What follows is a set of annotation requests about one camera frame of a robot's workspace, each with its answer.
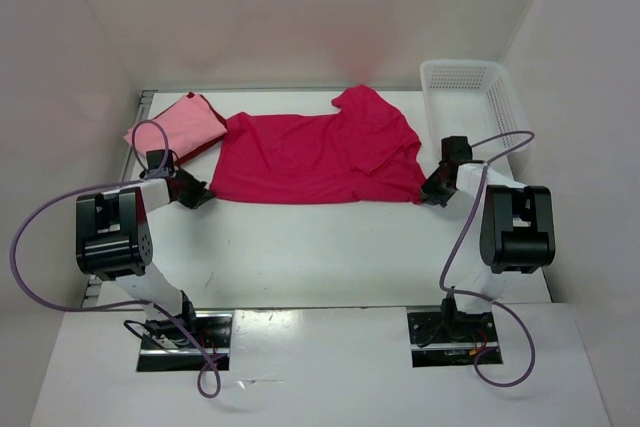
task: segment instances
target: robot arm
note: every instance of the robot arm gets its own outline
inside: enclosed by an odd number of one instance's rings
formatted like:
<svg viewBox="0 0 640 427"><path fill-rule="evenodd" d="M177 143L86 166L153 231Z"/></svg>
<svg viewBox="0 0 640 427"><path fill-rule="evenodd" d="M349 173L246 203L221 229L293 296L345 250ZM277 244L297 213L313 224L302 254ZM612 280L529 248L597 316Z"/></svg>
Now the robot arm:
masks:
<svg viewBox="0 0 640 427"><path fill-rule="evenodd" d="M457 191L474 197L484 167L484 162L473 159L466 137L442 139L442 161L422 186L423 201L445 207ZM508 276L531 274L553 261L551 193L546 187L527 186L489 167L483 196L479 242L482 264L478 262L456 287L497 299ZM454 297L459 312L476 315L491 310L491 305L480 299Z"/></svg>
<svg viewBox="0 0 640 427"><path fill-rule="evenodd" d="M192 333L195 309L187 295L172 286L153 263L153 243L147 213L178 201L196 209L214 198L191 174L176 168L171 156L162 172L164 151L147 153L148 168L141 177L153 178L114 192L81 196L76 200L76 260L80 270L119 285L133 299L163 306ZM176 346L188 344L164 315L143 306L147 330L165 336Z"/></svg>

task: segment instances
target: white wall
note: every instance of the white wall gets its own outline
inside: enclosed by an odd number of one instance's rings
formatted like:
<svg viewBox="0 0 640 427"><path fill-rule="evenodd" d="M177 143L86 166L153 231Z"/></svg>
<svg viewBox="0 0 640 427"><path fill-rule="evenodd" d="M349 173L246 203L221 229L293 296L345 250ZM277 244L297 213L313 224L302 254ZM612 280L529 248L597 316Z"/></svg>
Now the white wall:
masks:
<svg viewBox="0 0 640 427"><path fill-rule="evenodd" d="M54 194L115 179L119 138L136 93L85 0L0 0L0 412L29 424L61 322L15 286L9 242L20 221ZM86 280L74 261L72 204L25 238L22 270L58 302L77 302Z"/></svg>
<svg viewBox="0 0 640 427"><path fill-rule="evenodd" d="M640 418L640 0L536 0L506 57L551 188L569 301L615 426Z"/></svg>
<svg viewBox="0 0 640 427"><path fill-rule="evenodd" d="M529 0L89 0L139 88L419 87L498 60Z"/></svg>

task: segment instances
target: wrinkled fabric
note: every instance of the wrinkled fabric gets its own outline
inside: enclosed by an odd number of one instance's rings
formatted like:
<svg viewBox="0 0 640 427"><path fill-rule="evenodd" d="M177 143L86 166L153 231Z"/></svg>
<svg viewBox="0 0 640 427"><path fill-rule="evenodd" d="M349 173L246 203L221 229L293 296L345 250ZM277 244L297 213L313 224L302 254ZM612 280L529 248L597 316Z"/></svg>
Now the wrinkled fabric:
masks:
<svg viewBox="0 0 640 427"><path fill-rule="evenodd" d="M211 190L238 202L419 203L421 144L400 111L362 85L332 105L340 112L227 119Z"/></svg>

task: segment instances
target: pink cloth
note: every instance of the pink cloth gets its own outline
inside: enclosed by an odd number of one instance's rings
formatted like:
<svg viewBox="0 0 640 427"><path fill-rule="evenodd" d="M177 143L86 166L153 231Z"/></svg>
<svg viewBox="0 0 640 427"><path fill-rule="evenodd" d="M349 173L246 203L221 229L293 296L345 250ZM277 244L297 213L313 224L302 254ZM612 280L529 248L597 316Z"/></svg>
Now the pink cloth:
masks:
<svg viewBox="0 0 640 427"><path fill-rule="evenodd" d="M227 119L211 190L238 202L420 202L420 140L404 116L366 86L345 90L331 115Z"/></svg>
<svg viewBox="0 0 640 427"><path fill-rule="evenodd" d="M182 164L204 152L227 132L226 120L221 117L202 95L189 92L153 119L165 130L169 148ZM131 145L129 129L125 140ZM136 132L136 150L145 155L150 150L164 149L160 131L153 125L143 125Z"/></svg>

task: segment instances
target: t-shirt sleeve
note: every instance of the t-shirt sleeve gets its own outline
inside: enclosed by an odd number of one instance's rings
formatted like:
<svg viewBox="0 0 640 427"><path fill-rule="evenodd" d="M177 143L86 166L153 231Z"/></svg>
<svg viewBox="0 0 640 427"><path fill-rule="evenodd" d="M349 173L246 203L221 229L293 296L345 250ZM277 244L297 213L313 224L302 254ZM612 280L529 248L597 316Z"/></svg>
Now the t-shirt sleeve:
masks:
<svg viewBox="0 0 640 427"><path fill-rule="evenodd" d="M385 124L399 115L398 109L366 85L350 87L331 101L351 121Z"/></svg>

